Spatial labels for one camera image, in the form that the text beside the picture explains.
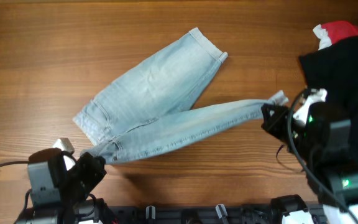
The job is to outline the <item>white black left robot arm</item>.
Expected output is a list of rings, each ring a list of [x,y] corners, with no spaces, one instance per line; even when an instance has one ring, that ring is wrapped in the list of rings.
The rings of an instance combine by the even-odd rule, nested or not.
[[[91,192],[106,175],[105,159],[49,148],[29,157],[31,184],[16,223],[101,223],[103,201]]]

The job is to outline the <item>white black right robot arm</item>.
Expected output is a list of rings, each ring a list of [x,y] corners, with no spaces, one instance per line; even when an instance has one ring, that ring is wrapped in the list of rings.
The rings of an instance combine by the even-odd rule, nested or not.
[[[297,195],[275,198],[272,223],[358,223],[358,164],[348,141],[351,120],[341,107],[326,102],[327,94],[323,88],[306,88],[290,107],[279,101],[261,107],[262,128],[296,157],[319,203],[314,212]]]

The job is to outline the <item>light blue denim shorts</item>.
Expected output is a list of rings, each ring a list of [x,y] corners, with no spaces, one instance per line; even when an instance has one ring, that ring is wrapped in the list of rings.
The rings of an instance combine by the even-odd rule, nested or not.
[[[74,117],[107,164],[159,156],[262,118],[265,100],[194,104],[227,53],[198,28],[115,79]]]

